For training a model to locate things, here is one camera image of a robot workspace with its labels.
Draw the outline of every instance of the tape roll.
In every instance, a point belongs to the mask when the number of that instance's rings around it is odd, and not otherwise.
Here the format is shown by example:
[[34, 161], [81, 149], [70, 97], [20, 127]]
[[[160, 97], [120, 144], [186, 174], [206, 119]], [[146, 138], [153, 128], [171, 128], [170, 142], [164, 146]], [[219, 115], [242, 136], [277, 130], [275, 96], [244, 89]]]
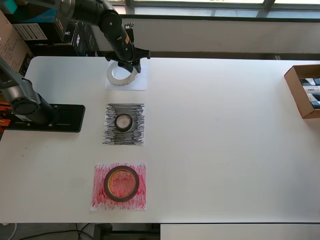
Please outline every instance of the tape roll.
[[108, 79], [108, 81], [115, 85], [115, 86], [125, 86], [128, 85], [130, 83], [132, 83], [138, 76], [138, 72], [135, 68], [133, 68], [132, 73], [123, 78], [123, 79], [118, 79], [114, 76], [114, 72], [115, 69], [118, 67], [118, 62], [114, 61], [113, 63], [111, 63], [111, 65], [109, 66], [109, 68], [106, 71], [106, 78]]
[[[132, 189], [132, 191], [128, 195], [125, 195], [125, 196], [117, 196], [112, 192], [112, 189], [111, 189], [111, 183], [112, 183], [113, 178], [115, 177], [115, 175], [118, 172], [121, 172], [121, 171], [130, 173], [134, 179], [134, 188]], [[115, 202], [119, 202], [119, 203], [126, 202], [126, 201], [129, 201], [130, 199], [132, 199], [136, 195], [136, 193], [138, 192], [139, 176], [138, 176], [137, 172], [129, 166], [116, 166], [116, 167], [112, 168], [106, 174], [106, 176], [104, 178], [104, 182], [103, 182], [103, 188], [104, 188], [105, 194], [111, 200], [113, 200]]]
[[125, 113], [120, 114], [115, 118], [114, 125], [119, 132], [127, 132], [133, 126], [132, 117]]

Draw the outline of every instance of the cardboard box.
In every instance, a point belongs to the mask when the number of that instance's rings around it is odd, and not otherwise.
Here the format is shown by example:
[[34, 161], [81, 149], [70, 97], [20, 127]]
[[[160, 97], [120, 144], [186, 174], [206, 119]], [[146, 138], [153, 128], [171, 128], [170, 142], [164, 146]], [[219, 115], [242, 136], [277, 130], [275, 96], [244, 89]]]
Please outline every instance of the cardboard box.
[[19, 6], [6, 17], [22, 39], [32, 44], [61, 43], [68, 25], [58, 10], [31, 3]]
[[2, 94], [2, 92], [0, 92], [0, 103], [6, 103], [7, 100], [5, 99], [4, 95]]
[[62, 43], [30, 45], [35, 56], [87, 57], [89, 50], [78, 23], [69, 22]]
[[320, 65], [295, 65], [284, 75], [303, 119], [320, 118], [320, 109], [314, 109], [300, 79], [319, 77]]
[[27, 68], [33, 57], [27, 44], [22, 40], [15, 28], [0, 11], [0, 57], [9, 66], [22, 76], [26, 75]]
[[13, 14], [17, 8], [15, 0], [6, 0], [4, 3], [0, 3], [0, 11], [3, 14]]
[[98, 43], [94, 31], [92, 30], [92, 26], [79, 22], [79, 27], [84, 37], [85, 44], [89, 50], [88, 55], [90, 57], [102, 57], [100, 56]]

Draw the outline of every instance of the brown tape roll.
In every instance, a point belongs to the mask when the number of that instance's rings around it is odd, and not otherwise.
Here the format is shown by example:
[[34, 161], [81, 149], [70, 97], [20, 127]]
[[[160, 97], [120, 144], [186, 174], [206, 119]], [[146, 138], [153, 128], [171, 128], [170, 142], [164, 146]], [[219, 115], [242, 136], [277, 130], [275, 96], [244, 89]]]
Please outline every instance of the brown tape roll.
[[[112, 193], [112, 190], [110, 189], [113, 178], [115, 177], [115, 175], [118, 172], [121, 172], [121, 171], [130, 173], [133, 176], [134, 182], [135, 182], [133, 190], [126, 196], [116, 196], [114, 193]], [[138, 176], [137, 172], [129, 166], [116, 166], [116, 167], [112, 168], [106, 174], [106, 176], [104, 178], [104, 182], [103, 182], [103, 188], [104, 188], [105, 194], [111, 200], [113, 200], [115, 202], [120, 202], [120, 203], [126, 202], [126, 201], [132, 199], [136, 195], [138, 188], [139, 188], [139, 176]]]

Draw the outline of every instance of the label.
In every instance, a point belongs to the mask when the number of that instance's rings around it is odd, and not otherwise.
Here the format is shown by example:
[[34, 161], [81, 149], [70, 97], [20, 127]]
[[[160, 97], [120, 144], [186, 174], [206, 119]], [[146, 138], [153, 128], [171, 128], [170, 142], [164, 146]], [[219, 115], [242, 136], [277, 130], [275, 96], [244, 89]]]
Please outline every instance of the label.
[[320, 94], [318, 86], [303, 86], [303, 88], [307, 94]]
[[80, 42], [80, 35], [78, 34], [78, 37], [76, 38], [76, 45], [79, 47], [79, 42]]
[[32, 122], [29, 118], [27, 118], [26, 116], [23, 116], [23, 115], [18, 115], [16, 114], [15, 115], [17, 118], [20, 118], [22, 121], [25, 121], [25, 122]]
[[19, 23], [12, 25], [25, 41], [48, 39], [38, 23]]
[[130, 38], [129, 38], [129, 35], [127, 34], [127, 35], [126, 35], [126, 38], [125, 38], [125, 43], [128, 44], [129, 41], [130, 41]]

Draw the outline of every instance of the white table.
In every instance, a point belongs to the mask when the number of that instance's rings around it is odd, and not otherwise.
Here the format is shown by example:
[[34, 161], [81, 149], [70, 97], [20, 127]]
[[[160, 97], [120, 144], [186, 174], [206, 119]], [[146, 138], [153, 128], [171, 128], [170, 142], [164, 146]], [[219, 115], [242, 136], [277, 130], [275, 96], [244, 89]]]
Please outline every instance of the white table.
[[[148, 90], [105, 91], [107, 61], [36, 57], [49, 103], [86, 107], [80, 133], [5, 131], [1, 222], [320, 221], [320, 119], [284, 74], [315, 61], [145, 60]], [[145, 103], [145, 145], [102, 145], [107, 103]], [[90, 211], [97, 163], [146, 162], [147, 209]]]

